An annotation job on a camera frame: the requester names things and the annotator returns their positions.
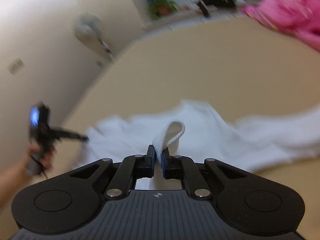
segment circular pad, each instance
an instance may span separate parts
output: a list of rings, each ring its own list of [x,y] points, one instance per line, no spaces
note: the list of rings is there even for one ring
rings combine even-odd
[[[245,196],[248,207],[260,212],[272,212],[282,205],[281,198],[273,192],[258,190]]]
[[[37,208],[47,212],[57,212],[67,208],[72,202],[69,193],[62,190],[49,190],[42,192],[35,199]]]

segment white tiled floor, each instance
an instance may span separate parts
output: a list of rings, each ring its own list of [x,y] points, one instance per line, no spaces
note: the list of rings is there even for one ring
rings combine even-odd
[[[213,21],[219,21],[219,20],[224,20],[224,19],[231,19],[234,17],[242,17],[243,14],[241,12],[215,12],[212,13],[212,16],[210,18],[205,18],[203,16],[197,16],[194,17],[192,19],[187,19],[187,20],[182,20],[182,21],[178,21],[175,22],[173,24],[167,25],[165,27],[161,27],[159,29],[153,30],[148,32],[147,34],[143,35],[140,40],[145,40],[148,39],[150,37],[156,36],[158,34],[167,32],[167,31],[173,31],[173,30],[177,30],[179,28],[182,27],[192,27],[192,26],[196,26],[199,24],[203,24],[203,23],[209,23],[209,22],[213,22]]]

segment beige floor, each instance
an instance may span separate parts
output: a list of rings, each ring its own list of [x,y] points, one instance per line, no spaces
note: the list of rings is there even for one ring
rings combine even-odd
[[[247,17],[182,28],[130,47],[87,92],[65,126],[84,132],[112,114],[156,113],[181,98],[208,101],[230,122],[249,114],[296,113],[319,103],[319,62],[318,52]],[[60,144],[50,175],[68,171],[79,147]],[[319,240],[320,160],[259,174],[301,194],[306,212],[298,231]]]

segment white cloth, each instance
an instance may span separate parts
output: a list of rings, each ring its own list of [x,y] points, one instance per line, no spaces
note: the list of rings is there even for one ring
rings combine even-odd
[[[254,172],[320,154],[320,106],[284,117],[252,116],[224,122],[205,102],[183,100],[175,109],[137,115],[129,120],[118,116],[97,123],[87,130],[89,142],[81,152],[78,167],[101,158],[121,162],[126,156],[146,154],[153,144],[158,157],[169,146],[170,155],[183,155],[195,162],[215,158],[240,169]],[[139,179],[139,189],[180,188],[177,180],[155,177]]]

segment green plant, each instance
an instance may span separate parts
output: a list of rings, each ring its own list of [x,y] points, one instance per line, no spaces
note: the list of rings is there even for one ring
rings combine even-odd
[[[159,19],[162,16],[165,16],[161,13],[162,10],[167,10],[168,13],[177,11],[177,3],[172,0],[154,0],[149,3],[149,12],[150,17],[153,20]]]

